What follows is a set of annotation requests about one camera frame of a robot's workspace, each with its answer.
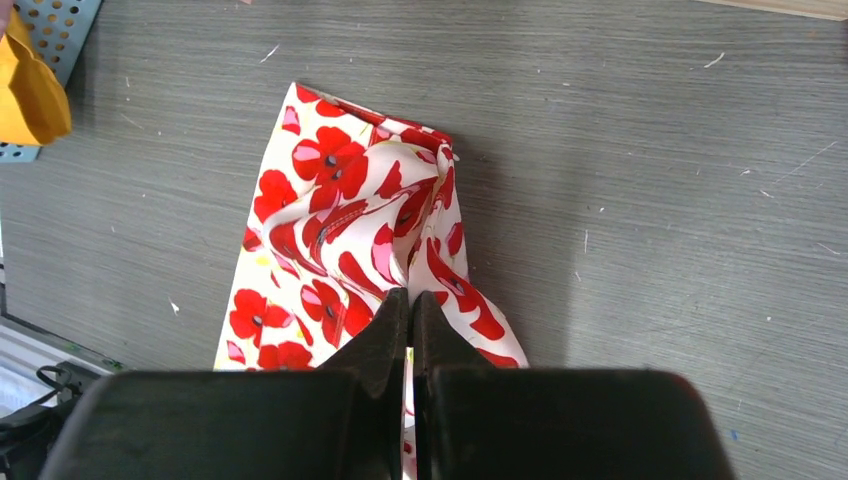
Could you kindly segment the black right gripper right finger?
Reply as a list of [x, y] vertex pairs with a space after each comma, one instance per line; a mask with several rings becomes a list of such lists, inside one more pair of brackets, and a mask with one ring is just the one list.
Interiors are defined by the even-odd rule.
[[459, 461], [455, 443], [467, 430], [460, 415], [471, 408], [458, 382], [495, 366], [449, 323], [433, 292], [415, 300], [410, 317], [413, 347], [416, 472], [419, 479], [448, 479]]

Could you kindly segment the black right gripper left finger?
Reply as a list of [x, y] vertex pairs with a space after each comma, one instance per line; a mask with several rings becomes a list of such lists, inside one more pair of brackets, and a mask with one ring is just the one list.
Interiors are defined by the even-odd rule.
[[407, 290], [390, 290], [370, 323], [320, 367], [338, 388], [327, 401], [339, 434], [336, 479], [403, 477], [409, 310]]

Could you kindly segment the red poppy print garment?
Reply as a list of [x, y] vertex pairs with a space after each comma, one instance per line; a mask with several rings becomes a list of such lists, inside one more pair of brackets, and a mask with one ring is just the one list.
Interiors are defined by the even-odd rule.
[[[47, 462], [49, 477], [336, 479], [338, 388], [321, 365], [387, 293], [433, 292], [450, 325], [495, 368], [458, 382], [469, 398], [448, 479], [538, 479], [556, 428], [504, 315], [470, 282], [451, 139], [293, 83], [261, 163], [211, 373], [190, 374], [184, 417], [149, 446], [107, 445], [129, 384], [100, 386]], [[413, 347], [405, 361], [400, 479], [416, 472]]]

